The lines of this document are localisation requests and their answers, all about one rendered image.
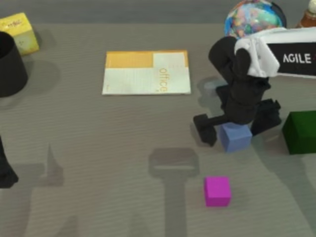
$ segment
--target blue cube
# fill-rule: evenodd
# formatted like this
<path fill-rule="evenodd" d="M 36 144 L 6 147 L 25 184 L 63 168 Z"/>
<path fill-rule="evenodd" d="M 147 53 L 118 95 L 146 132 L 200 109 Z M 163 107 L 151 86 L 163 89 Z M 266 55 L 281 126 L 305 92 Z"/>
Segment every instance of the blue cube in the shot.
<path fill-rule="evenodd" d="M 236 152 L 250 146 L 252 133 L 248 125 L 238 125 L 232 122 L 222 124 L 219 139 L 226 152 Z"/>

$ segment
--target dark green box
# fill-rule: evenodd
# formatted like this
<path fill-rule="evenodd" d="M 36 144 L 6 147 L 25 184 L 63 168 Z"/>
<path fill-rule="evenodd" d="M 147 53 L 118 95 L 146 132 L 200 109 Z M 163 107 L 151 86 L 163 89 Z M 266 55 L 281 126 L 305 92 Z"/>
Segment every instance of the dark green box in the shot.
<path fill-rule="evenodd" d="M 290 112 L 282 129 L 289 153 L 316 153 L 316 111 Z"/>

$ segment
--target black mug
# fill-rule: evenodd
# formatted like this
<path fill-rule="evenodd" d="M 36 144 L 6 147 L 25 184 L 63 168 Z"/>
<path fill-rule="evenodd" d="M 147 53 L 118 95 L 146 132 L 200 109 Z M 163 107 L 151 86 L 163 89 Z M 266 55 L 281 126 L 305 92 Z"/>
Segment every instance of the black mug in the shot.
<path fill-rule="evenodd" d="M 22 90 L 28 75 L 13 37 L 0 32 L 0 97 L 8 97 Z"/>

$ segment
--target yellow cube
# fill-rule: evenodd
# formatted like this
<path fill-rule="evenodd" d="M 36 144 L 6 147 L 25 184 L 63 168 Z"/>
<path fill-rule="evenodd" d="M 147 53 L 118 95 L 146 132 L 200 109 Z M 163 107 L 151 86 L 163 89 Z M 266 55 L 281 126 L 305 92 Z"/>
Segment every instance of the yellow cube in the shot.
<path fill-rule="evenodd" d="M 32 25 L 24 13 L 0 19 L 0 31 L 7 32 L 14 38 L 21 55 L 40 49 Z"/>

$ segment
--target yellow and white box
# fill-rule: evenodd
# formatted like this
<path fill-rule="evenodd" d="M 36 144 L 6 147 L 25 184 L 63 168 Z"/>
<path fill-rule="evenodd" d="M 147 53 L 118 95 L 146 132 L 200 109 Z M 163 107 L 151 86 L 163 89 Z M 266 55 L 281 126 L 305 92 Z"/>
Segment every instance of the yellow and white box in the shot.
<path fill-rule="evenodd" d="M 10 34 L 21 55 L 30 54 L 40 49 L 33 28 L 24 13 L 0 19 L 0 31 Z"/>
<path fill-rule="evenodd" d="M 186 50 L 107 52 L 103 95 L 190 93 Z"/>

